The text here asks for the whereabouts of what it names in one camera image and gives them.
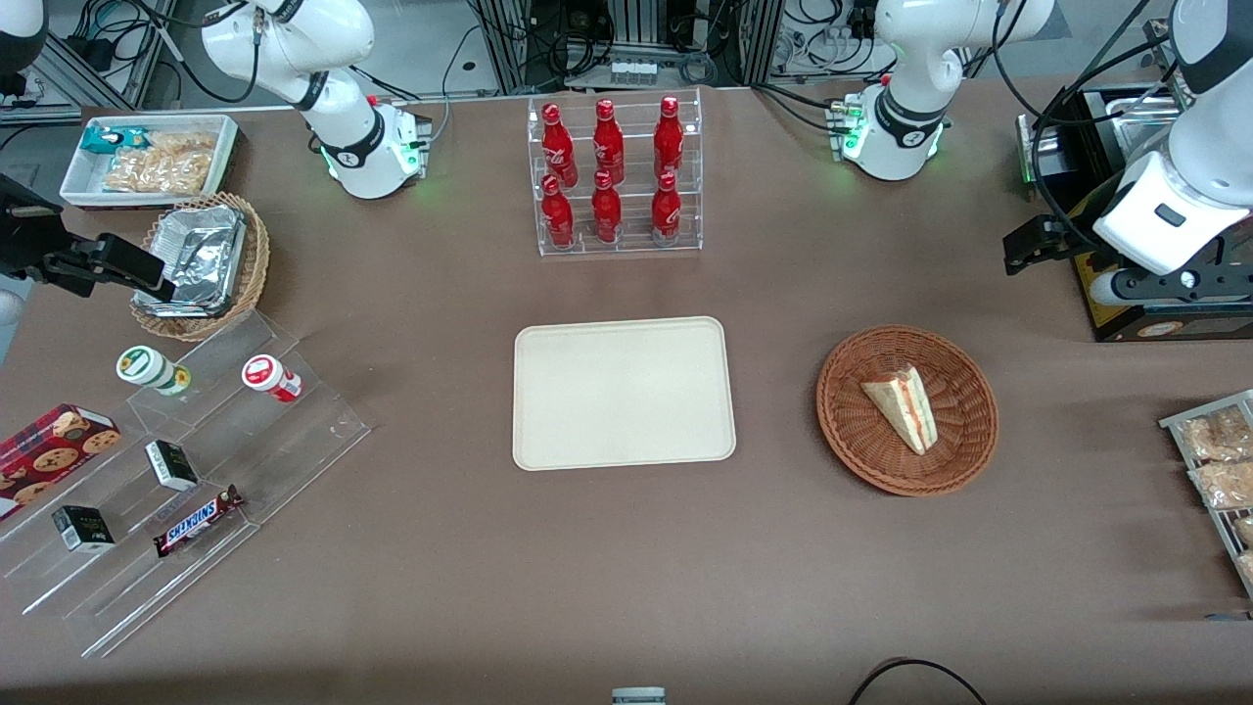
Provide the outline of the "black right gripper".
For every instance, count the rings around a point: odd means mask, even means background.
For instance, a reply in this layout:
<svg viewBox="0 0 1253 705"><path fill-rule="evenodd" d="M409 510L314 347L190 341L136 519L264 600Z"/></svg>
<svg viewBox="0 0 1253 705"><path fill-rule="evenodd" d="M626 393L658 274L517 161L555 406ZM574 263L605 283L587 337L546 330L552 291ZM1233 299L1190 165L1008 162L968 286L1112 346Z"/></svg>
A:
<svg viewBox="0 0 1253 705"><path fill-rule="evenodd" d="M85 275L88 237L66 230L61 207L35 195L9 175L1 177L1 273L14 280L60 287L89 298L95 280ZM138 289L137 299L173 301L174 282L162 275L164 262L119 235L99 235L96 267L130 286L157 286Z"/></svg>

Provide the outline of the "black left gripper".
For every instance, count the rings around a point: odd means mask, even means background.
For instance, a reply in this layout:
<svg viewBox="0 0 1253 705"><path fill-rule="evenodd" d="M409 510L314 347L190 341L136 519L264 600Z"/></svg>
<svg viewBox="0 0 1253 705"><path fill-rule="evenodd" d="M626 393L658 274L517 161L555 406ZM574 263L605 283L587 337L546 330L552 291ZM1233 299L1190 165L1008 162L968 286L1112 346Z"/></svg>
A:
<svg viewBox="0 0 1253 705"><path fill-rule="evenodd" d="M1071 220L1037 215L1030 227L1017 227L1002 237L1002 267L1006 275L1016 275L1031 262L1074 259L1096 250L1096 242Z"/></svg>

